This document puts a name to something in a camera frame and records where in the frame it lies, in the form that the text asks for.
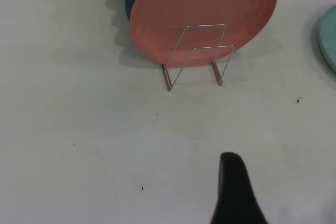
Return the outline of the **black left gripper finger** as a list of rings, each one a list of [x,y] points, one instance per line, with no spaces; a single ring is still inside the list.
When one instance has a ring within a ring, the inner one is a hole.
[[[266,223],[243,159],[236,153],[220,155],[218,199],[211,223]]]

